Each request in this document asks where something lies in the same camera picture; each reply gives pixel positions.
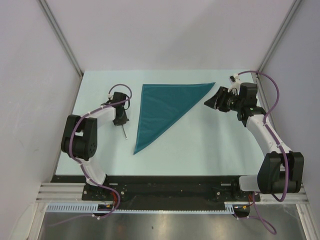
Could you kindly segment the right aluminium corner post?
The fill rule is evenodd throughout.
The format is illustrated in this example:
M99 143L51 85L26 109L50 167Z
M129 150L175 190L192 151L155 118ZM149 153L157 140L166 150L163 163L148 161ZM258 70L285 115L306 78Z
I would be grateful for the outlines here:
M278 45L280 44L282 38L284 37L286 31L289 29L294 17L298 13L300 7L304 3L304 0L294 0L286 13L279 29L277 30L270 46L268 47L262 61L260 62L257 70L263 72L268 62L271 60L273 54L275 53Z

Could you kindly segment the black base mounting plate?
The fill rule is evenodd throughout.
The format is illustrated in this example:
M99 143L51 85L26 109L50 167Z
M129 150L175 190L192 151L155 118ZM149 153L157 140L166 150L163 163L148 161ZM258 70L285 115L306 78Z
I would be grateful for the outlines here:
M104 187L81 175L54 175L52 183L84 183L81 199L119 204L119 207L205 209L219 203L247 204L252 192L242 191L239 176L108 176Z

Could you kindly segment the aluminium corner post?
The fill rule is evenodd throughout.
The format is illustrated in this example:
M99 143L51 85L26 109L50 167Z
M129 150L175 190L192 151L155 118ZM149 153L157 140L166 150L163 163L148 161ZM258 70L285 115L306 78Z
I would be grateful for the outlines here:
M262 61L260 62L257 70L263 72L268 62L271 60L273 54L275 53L278 45L280 44L282 38L284 37L286 31L289 29L294 17L298 13L300 7L304 3L304 0L294 0L286 13L279 29L277 30L270 46L268 47Z
M68 40L65 37L50 5L46 0L37 0L36 1L42 10L45 18L48 21L53 33L55 34L60 46L62 47L63 51L65 52L70 64L72 65L73 69L77 73L77 75L82 79L84 76L84 72L81 70L80 64L78 63L76 56L68 43Z

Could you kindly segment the teal satin napkin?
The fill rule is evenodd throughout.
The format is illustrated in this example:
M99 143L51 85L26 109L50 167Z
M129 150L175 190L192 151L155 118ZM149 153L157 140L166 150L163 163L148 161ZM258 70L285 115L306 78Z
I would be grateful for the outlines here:
M139 153L157 140L205 97L214 85L214 82L143 84L133 153Z

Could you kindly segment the aluminium frame rail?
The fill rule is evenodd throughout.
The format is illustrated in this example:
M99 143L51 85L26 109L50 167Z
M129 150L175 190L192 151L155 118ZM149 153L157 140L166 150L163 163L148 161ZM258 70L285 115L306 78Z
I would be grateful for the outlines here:
M84 183L42 183L38 191L37 203L82 203ZM305 189L301 186L299 193L289 193L283 202L278 202L270 194L260 194L258 205L270 204L308 204Z

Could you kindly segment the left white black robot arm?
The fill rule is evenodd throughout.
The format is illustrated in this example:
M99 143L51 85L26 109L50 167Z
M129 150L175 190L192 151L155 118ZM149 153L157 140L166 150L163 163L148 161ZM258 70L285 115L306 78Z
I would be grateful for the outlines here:
M98 109L83 116L71 114L66 119L61 151L79 164L86 182L94 186L93 194L100 200L110 196L111 188L104 184L107 174L94 158L98 148L98 129L107 123L115 127L126 124L129 119L125 105L130 106L130 98L125 93L114 92Z

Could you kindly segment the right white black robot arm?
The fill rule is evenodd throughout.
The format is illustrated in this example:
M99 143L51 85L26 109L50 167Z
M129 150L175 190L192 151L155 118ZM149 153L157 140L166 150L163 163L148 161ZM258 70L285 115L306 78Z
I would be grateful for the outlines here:
M204 105L227 113L235 111L257 141L264 160L256 175L242 175L236 185L230 188L231 196L242 201L249 192L262 194L298 193L301 189L304 156L292 151L280 139L270 125L266 111L257 105L258 87L254 83L241 83L228 89L221 86Z

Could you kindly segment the left aluminium corner post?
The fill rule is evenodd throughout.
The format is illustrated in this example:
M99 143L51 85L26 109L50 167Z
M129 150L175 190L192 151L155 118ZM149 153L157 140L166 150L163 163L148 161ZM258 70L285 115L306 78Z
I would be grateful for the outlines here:
M76 56L68 43L68 40L65 37L50 5L46 0L37 0L36 1L42 10L45 18L48 21L53 33L55 34L60 46L62 47L63 51L65 52L70 64L72 65L73 69L77 73L77 75L82 79L84 76L84 72L81 70L80 64L78 63Z

